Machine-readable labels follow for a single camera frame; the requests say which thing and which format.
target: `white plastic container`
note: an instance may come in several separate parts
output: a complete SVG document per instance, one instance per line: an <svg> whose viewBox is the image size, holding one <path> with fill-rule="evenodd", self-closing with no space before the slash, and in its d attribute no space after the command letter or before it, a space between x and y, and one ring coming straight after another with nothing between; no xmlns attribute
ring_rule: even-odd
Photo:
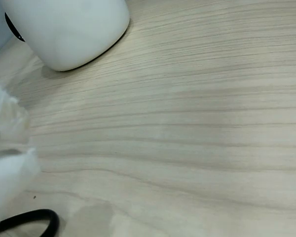
<svg viewBox="0 0 296 237"><path fill-rule="evenodd" d="M30 48L48 67L66 71L110 48L125 32L125 0L0 0Z"/></svg>

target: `light wood grain surface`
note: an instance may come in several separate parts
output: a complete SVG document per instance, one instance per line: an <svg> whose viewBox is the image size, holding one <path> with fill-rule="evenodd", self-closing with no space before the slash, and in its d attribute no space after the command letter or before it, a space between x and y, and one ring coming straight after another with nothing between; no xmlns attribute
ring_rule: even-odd
<svg viewBox="0 0 296 237"><path fill-rule="evenodd" d="M43 170L9 214L52 208L64 237L296 237L296 1L127 2L126 35L77 70L0 52Z"/></svg>

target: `white object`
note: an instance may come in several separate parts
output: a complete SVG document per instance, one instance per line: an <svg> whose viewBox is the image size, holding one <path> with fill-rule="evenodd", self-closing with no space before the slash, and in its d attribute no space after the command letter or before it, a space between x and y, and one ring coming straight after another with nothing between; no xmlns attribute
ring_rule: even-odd
<svg viewBox="0 0 296 237"><path fill-rule="evenodd" d="M30 48L57 71L79 67L125 32L125 0L0 0Z"/></svg>
<svg viewBox="0 0 296 237"><path fill-rule="evenodd" d="M0 87L0 139L13 143L29 140L29 115L17 100ZM22 153L18 150L0 152L0 221L6 205L39 173L36 151L31 148Z"/></svg>

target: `wood grain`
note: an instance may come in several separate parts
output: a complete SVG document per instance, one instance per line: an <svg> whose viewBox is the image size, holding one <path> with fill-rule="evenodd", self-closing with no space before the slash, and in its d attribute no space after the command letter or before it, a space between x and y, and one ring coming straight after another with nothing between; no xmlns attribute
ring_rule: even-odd
<svg viewBox="0 0 296 237"><path fill-rule="evenodd" d="M296 1L128 5L79 69L0 52L43 170L9 214L52 208L66 237L296 237Z"/></svg>

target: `wooden table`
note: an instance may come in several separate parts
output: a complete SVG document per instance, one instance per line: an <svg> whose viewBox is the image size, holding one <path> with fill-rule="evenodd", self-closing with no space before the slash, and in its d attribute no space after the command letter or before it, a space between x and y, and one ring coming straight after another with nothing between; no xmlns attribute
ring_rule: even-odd
<svg viewBox="0 0 296 237"><path fill-rule="evenodd" d="M64 237L296 237L296 1L127 2L79 69L0 52L42 167L9 214L52 208Z"/></svg>

